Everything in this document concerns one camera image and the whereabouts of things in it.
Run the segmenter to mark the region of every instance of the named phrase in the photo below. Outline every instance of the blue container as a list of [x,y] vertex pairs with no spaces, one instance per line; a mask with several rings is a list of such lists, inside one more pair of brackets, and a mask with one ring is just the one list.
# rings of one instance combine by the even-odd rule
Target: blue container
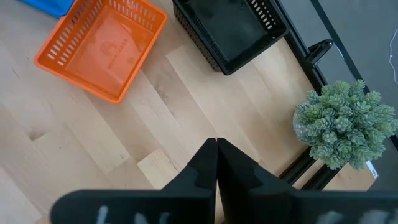
[[74,0],[20,0],[56,18],[66,15]]

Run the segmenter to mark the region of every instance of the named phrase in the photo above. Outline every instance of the potted plant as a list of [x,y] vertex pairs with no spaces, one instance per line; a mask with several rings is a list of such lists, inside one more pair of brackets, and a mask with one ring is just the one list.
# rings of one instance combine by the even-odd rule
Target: potted plant
[[322,87],[319,96],[307,93],[307,102],[294,113],[298,139],[310,145],[310,156],[321,159],[331,169],[349,163],[362,169],[368,160],[381,157],[383,140],[395,134],[398,120],[394,108],[381,104],[380,93],[363,93],[365,82],[353,85],[338,81]]

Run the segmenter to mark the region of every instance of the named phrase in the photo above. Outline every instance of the black plastic tray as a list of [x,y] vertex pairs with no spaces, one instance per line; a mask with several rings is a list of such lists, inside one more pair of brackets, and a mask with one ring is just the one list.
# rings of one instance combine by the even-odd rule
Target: black plastic tray
[[274,0],[173,0],[211,67],[230,75],[288,33]]

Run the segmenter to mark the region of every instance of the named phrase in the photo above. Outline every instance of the gray floor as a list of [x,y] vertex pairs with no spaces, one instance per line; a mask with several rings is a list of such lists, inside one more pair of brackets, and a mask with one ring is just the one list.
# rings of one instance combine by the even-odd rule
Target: gray floor
[[[331,38],[310,0],[280,0],[307,47]],[[398,85],[389,59],[389,42],[398,28],[396,0],[320,0],[323,10],[353,59],[370,90],[383,96],[383,103],[398,110]],[[397,52],[393,63],[398,68],[398,38],[393,45]],[[328,83],[354,77],[336,46],[318,64]],[[371,190],[398,190],[398,152],[389,139],[383,157],[373,161],[379,173]]]

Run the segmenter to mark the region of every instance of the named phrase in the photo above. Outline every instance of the orange basket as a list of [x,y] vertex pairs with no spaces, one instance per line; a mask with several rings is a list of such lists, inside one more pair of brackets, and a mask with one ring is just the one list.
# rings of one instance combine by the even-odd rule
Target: orange basket
[[119,103],[167,15],[143,0],[76,0],[35,56],[35,64]]

